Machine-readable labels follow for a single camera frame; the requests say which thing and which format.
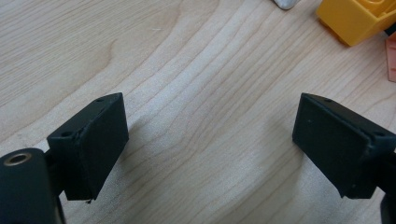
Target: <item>yellow lego brick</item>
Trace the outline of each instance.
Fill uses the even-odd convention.
[[[349,46],[396,22],[395,0],[323,0],[317,15]]]

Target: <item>black bracket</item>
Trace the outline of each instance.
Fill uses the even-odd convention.
[[[396,223],[396,135],[333,100],[303,93],[293,142],[326,175],[341,197],[369,199],[386,192],[383,223]]]
[[[0,158],[0,223],[65,223],[59,194],[96,199],[128,142],[122,93],[96,99],[47,138]]]

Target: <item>hole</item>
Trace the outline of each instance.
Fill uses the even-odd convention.
[[[61,133],[61,136],[62,137],[68,137],[68,136],[70,136],[72,134],[73,134],[73,132],[64,132],[64,133]]]
[[[374,134],[375,134],[375,135],[378,135],[378,136],[385,136],[385,134],[384,134],[384,133],[381,133],[381,132],[374,132]]]
[[[12,157],[8,158],[5,162],[5,166],[14,166],[29,161],[32,158],[32,154],[30,153],[19,153],[13,155]]]

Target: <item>wooden table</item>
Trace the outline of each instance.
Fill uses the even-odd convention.
[[[386,36],[347,48],[319,3],[2,1],[0,154],[121,91],[130,141],[68,223],[380,223],[382,191],[341,199],[291,142],[302,92],[396,132]]]

